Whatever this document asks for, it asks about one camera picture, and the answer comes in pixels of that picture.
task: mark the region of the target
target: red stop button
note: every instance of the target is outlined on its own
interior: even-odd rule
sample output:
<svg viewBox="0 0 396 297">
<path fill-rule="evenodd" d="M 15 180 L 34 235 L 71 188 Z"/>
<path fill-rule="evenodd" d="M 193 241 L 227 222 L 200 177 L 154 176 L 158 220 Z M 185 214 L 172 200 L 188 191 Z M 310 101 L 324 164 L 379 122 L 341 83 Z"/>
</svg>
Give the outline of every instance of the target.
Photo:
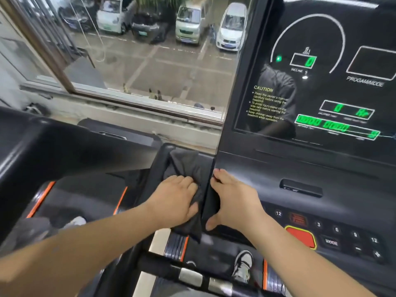
<svg viewBox="0 0 396 297">
<path fill-rule="evenodd" d="M 302 242 L 307 247 L 316 250 L 316 241 L 314 235 L 305 229 L 297 228 L 294 226 L 287 225 L 285 227 L 286 231 Z"/>
</svg>

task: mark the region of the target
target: hand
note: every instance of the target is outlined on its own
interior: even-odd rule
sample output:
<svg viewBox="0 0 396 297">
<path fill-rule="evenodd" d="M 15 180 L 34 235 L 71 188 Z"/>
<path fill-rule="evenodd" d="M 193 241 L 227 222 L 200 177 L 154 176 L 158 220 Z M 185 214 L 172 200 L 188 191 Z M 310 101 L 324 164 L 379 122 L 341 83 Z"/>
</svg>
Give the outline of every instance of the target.
<svg viewBox="0 0 396 297">
<path fill-rule="evenodd" d="M 158 222 L 158 229 L 171 228 L 190 220 L 198 212 L 198 203 L 190 206 L 198 186 L 191 177 L 171 176 L 158 185 L 144 203 Z"/>
<path fill-rule="evenodd" d="M 213 174 L 210 184 L 219 194 L 220 210 L 209 218 L 206 230 L 222 224 L 245 235 L 248 230 L 257 227 L 260 217 L 265 215 L 257 191 L 226 170 L 214 169 Z"/>
</svg>

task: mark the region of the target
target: treadmill display screen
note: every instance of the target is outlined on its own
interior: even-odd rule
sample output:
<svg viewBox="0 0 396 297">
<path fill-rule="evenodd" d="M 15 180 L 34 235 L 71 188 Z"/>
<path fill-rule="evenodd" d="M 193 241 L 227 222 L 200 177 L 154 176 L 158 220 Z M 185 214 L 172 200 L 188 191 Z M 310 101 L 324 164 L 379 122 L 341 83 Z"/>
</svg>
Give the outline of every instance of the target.
<svg viewBox="0 0 396 297">
<path fill-rule="evenodd" d="M 396 9 L 275 0 L 235 131 L 396 164 Z"/>
</svg>

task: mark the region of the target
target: foot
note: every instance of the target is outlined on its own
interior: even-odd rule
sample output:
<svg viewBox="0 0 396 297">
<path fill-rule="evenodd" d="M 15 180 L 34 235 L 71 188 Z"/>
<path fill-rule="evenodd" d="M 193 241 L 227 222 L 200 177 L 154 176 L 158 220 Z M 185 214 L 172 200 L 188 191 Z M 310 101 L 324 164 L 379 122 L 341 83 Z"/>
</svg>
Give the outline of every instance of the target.
<svg viewBox="0 0 396 297">
<path fill-rule="evenodd" d="M 250 279 L 250 268 L 253 265 L 253 255 L 248 250 L 242 250 L 235 258 L 232 278 L 247 284 Z"/>
<path fill-rule="evenodd" d="M 62 229 L 67 229 L 71 227 L 81 226 L 87 224 L 87 220 L 83 217 L 75 217 L 72 221 L 67 223 Z"/>
</svg>

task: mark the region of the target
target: tree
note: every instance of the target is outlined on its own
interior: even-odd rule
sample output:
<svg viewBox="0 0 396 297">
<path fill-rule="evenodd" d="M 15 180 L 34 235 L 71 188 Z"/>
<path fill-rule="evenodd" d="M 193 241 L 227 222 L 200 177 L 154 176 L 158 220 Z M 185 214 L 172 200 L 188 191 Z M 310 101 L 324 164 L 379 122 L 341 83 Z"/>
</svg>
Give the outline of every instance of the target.
<svg viewBox="0 0 396 297">
<path fill-rule="evenodd" d="M 156 4 L 159 0 L 136 0 L 136 1 L 141 5 L 153 5 Z M 164 0 L 164 1 L 176 9 L 180 6 L 180 4 L 182 4 L 186 0 Z"/>
</svg>

